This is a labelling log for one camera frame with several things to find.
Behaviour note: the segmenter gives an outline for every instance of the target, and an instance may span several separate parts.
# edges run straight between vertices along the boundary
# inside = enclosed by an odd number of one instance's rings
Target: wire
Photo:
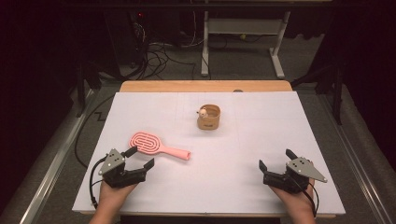
[[[205,60],[204,56],[201,56],[202,60],[204,61],[204,63],[206,64],[207,67],[207,74],[209,75],[209,80],[212,80],[212,74],[210,73],[210,68],[209,68],[209,64],[207,63],[207,61]]]
[[[84,120],[84,122],[82,123],[81,128],[78,130],[78,134],[77,134],[77,138],[76,138],[76,143],[75,143],[75,148],[74,148],[75,157],[76,157],[77,161],[79,162],[79,164],[81,164],[81,165],[82,165],[83,167],[85,167],[86,169],[88,169],[88,165],[86,165],[86,164],[80,159],[80,157],[78,156],[78,148],[77,148],[78,139],[79,139],[79,137],[81,136],[81,132],[82,132],[82,130],[84,129],[85,124],[87,123],[88,119],[90,119],[90,117],[92,116],[92,114],[94,114],[94,113],[96,112],[96,110],[97,110],[101,105],[103,105],[106,101],[108,101],[109,99],[111,99],[111,98],[113,98],[113,97],[114,97],[114,94],[111,95],[111,96],[109,96],[109,97],[107,97],[102,103],[100,103],[100,104],[90,113],[90,115],[88,115],[88,117],[87,117],[87,118]]]
[[[107,70],[106,68],[104,68],[103,66],[101,66],[101,65],[99,65],[99,64],[97,64],[97,63],[95,63],[95,62],[87,61],[87,63],[90,64],[93,68],[95,68],[95,69],[96,69],[96,72],[103,71],[103,72],[105,72],[106,74],[108,74],[108,75],[110,75],[110,76],[112,76],[112,77],[114,77],[115,79],[120,80],[120,81],[126,81],[126,80],[128,80],[128,78],[123,77],[121,74],[112,73],[112,72],[110,72],[109,70]]]
[[[143,75],[145,75],[145,73],[146,73],[146,70],[147,70],[148,65],[149,65],[149,62],[148,62],[148,59],[147,59],[147,57],[148,57],[147,54],[148,53],[146,52],[145,56],[144,56],[144,59],[142,60],[143,68],[142,68],[142,71],[138,74],[138,77],[136,78],[136,80],[141,80]]]
[[[315,214],[316,214],[318,212],[318,209],[319,209],[319,196],[318,196],[318,192],[315,189],[314,185],[311,184],[311,183],[309,183],[309,185],[312,187],[312,189],[314,190],[315,194],[317,195],[317,208],[315,209]]]
[[[93,183],[92,186],[94,186],[95,184],[100,183],[100,182],[102,182],[102,181],[103,181],[103,179],[102,179],[102,180],[98,180],[98,181],[96,181],[95,183]]]
[[[148,62],[152,62],[153,60],[158,60],[159,63],[149,64],[148,68],[150,68],[151,73],[141,77],[140,79],[146,79],[146,78],[149,78],[149,77],[152,77],[152,76],[156,76],[156,77],[158,77],[160,79],[163,79],[162,77],[159,76],[159,74],[166,68],[166,65],[168,64],[169,61],[171,61],[173,63],[192,65],[191,79],[193,79],[193,73],[194,73],[194,70],[195,70],[196,63],[183,63],[183,62],[177,61],[175,59],[172,59],[166,53],[166,47],[165,46],[168,46],[168,44],[165,44],[163,42],[161,44],[160,43],[151,43],[149,45],[151,47],[159,47],[159,48],[148,51],[148,54],[154,55],[154,57],[151,57],[151,58],[148,59]]]
[[[259,41],[262,37],[264,37],[266,35],[246,35],[246,37],[248,37],[248,36],[256,37],[253,40],[247,40],[246,38],[242,39],[241,35],[223,35],[223,36],[226,37],[226,38],[228,37],[228,38],[233,39],[233,40],[239,40],[239,41],[247,42],[247,43],[254,43],[254,42]]]
[[[194,17],[194,36],[192,37],[192,41],[188,46],[183,46],[185,48],[191,47],[194,44],[196,33],[197,33],[197,21],[196,21],[195,11],[192,12],[192,15]]]
[[[199,46],[199,45],[201,45],[202,43],[204,43],[204,40],[202,39],[201,41],[199,41],[198,43],[196,43],[196,44],[192,44],[192,45],[188,45],[188,46],[181,46],[182,48],[190,48],[190,47],[196,47],[196,46]]]
[[[316,217],[318,209],[315,209],[315,203],[314,203],[314,200],[312,199],[312,197],[297,183],[297,181],[294,178],[290,177],[290,179],[301,190],[301,192],[305,195],[305,197],[309,200],[309,202],[312,203],[312,213],[314,214],[314,217]]]
[[[127,77],[130,79],[131,77],[134,77],[140,73],[142,73],[143,71],[146,70],[146,61],[145,59],[142,60],[142,62],[139,64],[139,66],[137,67],[136,70],[134,70],[132,73],[130,73],[129,75],[127,75]]]
[[[96,209],[97,206],[98,206],[98,202],[96,201],[95,196],[93,196],[93,192],[92,192],[92,186],[93,186],[93,183],[92,183],[92,180],[93,180],[93,173],[95,172],[96,167],[97,167],[100,163],[104,162],[104,161],[106,160],[106,158],[107,158],[107,154],[106,154],[102,159],[100,159],[99,161],[97,161],[96,164],[95,164],[95,165],[92,167],[92,169],[91,169],[91,175],[90,175],[90,196],[91,196],[92,205],[93,205],[93,207],[94,207],[95,209]]]

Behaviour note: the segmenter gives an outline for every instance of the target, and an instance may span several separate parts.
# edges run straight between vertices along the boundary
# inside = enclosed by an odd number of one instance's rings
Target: black electronic equipment
[[[286,172],[283,175],[269,172],[262,161],[259,161],[260,170],[264,173],[262,183],[288,193],[299,193],[309,185],[309,178],[327,183],[327,179],[312,165],[311,161],[297,157],[290,149],[286,155],[291,161],[286,163]]]
[[[111,149],[106,160],[99,171],[111,188],[123,188],[129,185],[146,181],[146,173],[154,166],[154,159],[148,161],[143,168],[126,171],[125,157],[129,158],[137,151],[137,147],[131,147],[126,152],[119,153],[116,149]]]

